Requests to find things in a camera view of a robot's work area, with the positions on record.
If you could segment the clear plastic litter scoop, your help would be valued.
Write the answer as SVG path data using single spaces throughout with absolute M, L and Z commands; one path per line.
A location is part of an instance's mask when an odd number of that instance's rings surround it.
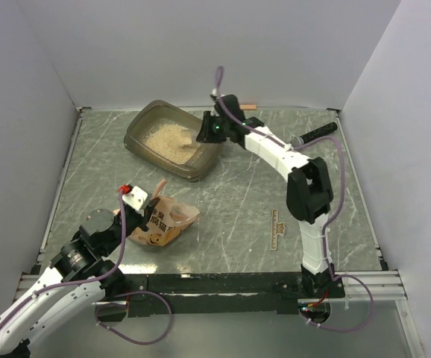
M 190 129 L 183 129 L 180 131 L 180 145 L 183 147 L 189 147 L 197 145 L 196 141 L 197 134 Z

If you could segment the pink cat litter bag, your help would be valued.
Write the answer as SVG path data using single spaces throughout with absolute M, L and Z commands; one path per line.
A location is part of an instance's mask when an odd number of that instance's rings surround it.
M 167 180 L 161 180 L 156 186 L 153 199 L 156 205 L 147 223 L 147 231 L 137 227 L 128 237 L 140 245 L 163 247 L 176 239 L 200 216 L 197 207 L 185 204 L 173 197 L 162 195 Z

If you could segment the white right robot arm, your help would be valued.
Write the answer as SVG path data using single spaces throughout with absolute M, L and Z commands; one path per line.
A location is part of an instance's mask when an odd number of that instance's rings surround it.
M 330 286 L 334 271 L 327 244 L 327 224 L 333 188 L 325 161 L 308 157 L 279 139 L 257 117 L 246 117 L 235 95 L 210 95 L 214 107 L 203 115 L 196 136 L 200 143 L 227 140 L 257 155 L 286 182 L 286 206 L 298 220 L 303 258 L 301 284 L 306 294 L 318 297 Z

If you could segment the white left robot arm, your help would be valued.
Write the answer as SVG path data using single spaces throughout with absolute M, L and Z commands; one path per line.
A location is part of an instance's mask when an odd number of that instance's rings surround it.
M 120 204 L 120 211 L 92 211 L 72 239 L 51 260 L 33 286 L 0 315 L 0 357 L 28 357 L 31 334 L 49 330 L 56 319 L 84 299 L 114 300 L 124 291 L 125 275 L 108 256 L 123 252 L 135 229 L 147 230 L 154 206 Z

